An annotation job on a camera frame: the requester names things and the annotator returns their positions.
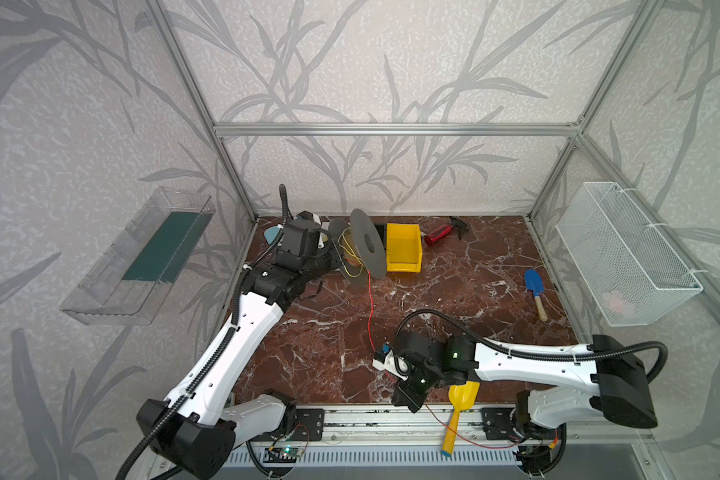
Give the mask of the grey cable spool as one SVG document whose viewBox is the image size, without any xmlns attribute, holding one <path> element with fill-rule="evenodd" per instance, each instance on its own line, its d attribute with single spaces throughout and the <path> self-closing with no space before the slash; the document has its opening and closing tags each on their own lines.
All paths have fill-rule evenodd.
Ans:
<svg viewBox="0 0 720 480">
<path fill-rule="evenodd" d="M 333 218 L 328 231 L 342 260 L 339 269 L 350 285 L 366 285 L 368 277 L 383 279 L 387 276 L 386 250 L 370 216 L 354 209 L 348 220 Z"/>
</svg>

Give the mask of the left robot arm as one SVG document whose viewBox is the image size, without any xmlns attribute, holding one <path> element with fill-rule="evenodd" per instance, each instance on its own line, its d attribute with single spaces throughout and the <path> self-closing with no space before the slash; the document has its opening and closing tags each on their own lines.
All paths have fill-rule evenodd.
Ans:
<svg viewBox="0 0 720 480">
<path fill-rule="evenodd" d="M 139 457 L 152 450 L 172 463 L 165 478 L 186 471 L 212 478 L 240 445 L 286 426 L 291 400 L 262 394 L 234 407 L 223 419 L 241 373 L 269 331 L 305 291 L 307 284 L 339 266 L 326 231 L 307 212 L 293 216 L 287 189 L 279 188 L 282 225 L 273 242 L 244 266 L 233 290 L 230 314 L 187 375 L 162 400 L 149 399 L 137 414 L 144 437 L 116 476 L 128 477 Z"/>
</svg>

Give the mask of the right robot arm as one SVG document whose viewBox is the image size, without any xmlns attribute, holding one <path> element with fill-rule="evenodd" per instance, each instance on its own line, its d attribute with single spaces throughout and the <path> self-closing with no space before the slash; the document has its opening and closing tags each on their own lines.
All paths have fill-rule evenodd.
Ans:
<svg viewBox="0 0 720 480">
<path fill-rule="evenodd" d="M 430 309 L 428 315 L 457 331 L 436 341 L 407 327 L 423 313 L 406 315 L 392 342 L 374 354 L 374 368 L 397 379 L 396 406 L 416 413 L 435 388 L 513 381 L 536 386 L 517 396 L 513 422 L 521 436 L 593 418 L 633 429 L 658 424 L 650 385 L 668 360 L 662 342 L 624 346 L 596 334 L 591 342 L 576 345 L 511 344 L 480 336 L 462 321 Z"/>
</svg>

